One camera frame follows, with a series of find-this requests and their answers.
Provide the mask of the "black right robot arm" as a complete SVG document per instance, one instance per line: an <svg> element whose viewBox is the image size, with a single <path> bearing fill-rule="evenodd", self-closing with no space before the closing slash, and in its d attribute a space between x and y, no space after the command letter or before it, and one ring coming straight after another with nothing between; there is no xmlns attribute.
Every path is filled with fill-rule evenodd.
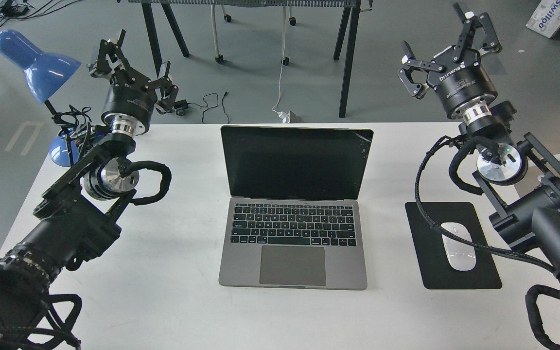
<svg viewBox="0 0 560 350"><path fill-rule="evenodd" d="M534 135L511 139L510 122L516 112L509 101L494 104L497 92L481 62L502 51L487 13L453 7L462 22L458 41L418 60L407 42L398 76L414 98L431 89L447 118L459 119L458 137L441 137L422 160L414 182L414 199L429 228L441 235L493 255L535 264L560 284L560 161ZM495 208L492 227L508 248L495 248L463 239L437 223L420 198L422 171L444 146L457 148L449 164L449 178L461 190L485 195ZM525 296L527 317L536 340L560 350L560 288L536 284Z"/></svg>

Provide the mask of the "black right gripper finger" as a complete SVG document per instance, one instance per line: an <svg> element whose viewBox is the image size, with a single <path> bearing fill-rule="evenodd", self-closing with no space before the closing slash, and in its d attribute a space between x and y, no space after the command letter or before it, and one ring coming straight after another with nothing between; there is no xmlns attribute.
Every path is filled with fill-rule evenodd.
<svg viewBox="0 0 560 350"><path fill-rule="evenodd" d="M488 13L481 13L478 16L471 11L465 13L458 2L453 3L453 8L463 24L458 41L453 45L453 62L460 62L471 51L478 57L502 51L502 44ZM474 49L474 38L478 30L484 31L485 37L482 44Z"/></svg>
<svg viewBox="0 0 560 350"><path fill-rule="evenodd" d="M421 72L437 72L442 73L445 69L444 66L436 64L435 62L427 62L424 60L417 60L410 45L406 41L402 41L402 49L404 56L402 57L402 68L399 70L398 77L402 84L406 87L411 97L422 99L427 90L428 84L418 83L413 80L412 74L415 71Z"/></svg>

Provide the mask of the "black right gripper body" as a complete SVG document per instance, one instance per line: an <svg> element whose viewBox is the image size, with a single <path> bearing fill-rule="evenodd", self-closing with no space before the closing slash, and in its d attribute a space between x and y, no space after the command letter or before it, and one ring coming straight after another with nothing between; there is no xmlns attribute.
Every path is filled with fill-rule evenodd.
<svg viewBox="0 0 560 350"><path fill-rule="evenodd" d="M434 89L441 101L447 118L461 118L457 112L461 105L476 97L487 100L491 104L498 96L496 88L481 64L479 51L465 49L458 61L458 49L450 46L436 54L433 62L443 66L442 71L430 72L430 87Z"/></svg>

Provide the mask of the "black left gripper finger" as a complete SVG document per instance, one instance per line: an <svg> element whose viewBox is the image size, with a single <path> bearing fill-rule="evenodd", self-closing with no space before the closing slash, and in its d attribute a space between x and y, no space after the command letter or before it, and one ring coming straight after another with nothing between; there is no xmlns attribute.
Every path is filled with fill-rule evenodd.
<svg viewBox="0 0 560 350"><path fill-rule="evenodd" d="M125 30L121 30L115 40L100 40L96 47L96 58L87 65L87 70L91 77L105 78L111 83L130 84L130 66L122 52L122 45L126 35Z"/></svg>
<svg viewBox="0 0 560 350"><path fill-rule="evenodd" d="M155 102L158 113L166 114L175 111L174 104L178 94L178 87L170 76L171 62L165 61L161 64L156 80L149 81L143 85L143 91L149 93L158 89L160 98Z"/></svg>

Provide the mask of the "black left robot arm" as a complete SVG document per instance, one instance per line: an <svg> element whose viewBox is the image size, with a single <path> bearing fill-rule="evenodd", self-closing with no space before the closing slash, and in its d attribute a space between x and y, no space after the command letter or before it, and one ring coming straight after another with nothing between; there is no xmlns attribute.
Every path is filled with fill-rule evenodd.
<svg viewBox="0 0 560 350"><path fill-rule="evenodd" d="M75 294L52 295L51 284L63 269L101 256L120 236L116 221L127 205L160 201L172 179L159 162L131 162L134 137L149 130L154 109L174 109L178 88L162 64L156 80L133 69L122 53L125 31L117 41L102 40L89 64L92 77L110 82L96 127L101 137L81 137L77 160L42 195L34 209L38 225L0 258L0 350L53 350L67 343L79 350L72 334L82 301Z"/></svg>

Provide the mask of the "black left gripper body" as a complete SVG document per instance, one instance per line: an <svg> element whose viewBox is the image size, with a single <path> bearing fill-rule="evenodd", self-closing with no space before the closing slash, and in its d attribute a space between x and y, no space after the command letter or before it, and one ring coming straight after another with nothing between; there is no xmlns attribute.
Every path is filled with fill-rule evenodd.
<svg viewBox="0 0 560 350"><path fill-rule="evenodd" d="M134 69L115 69L101 116L111 133L135 137L149 131L160 83Z"/></svg>

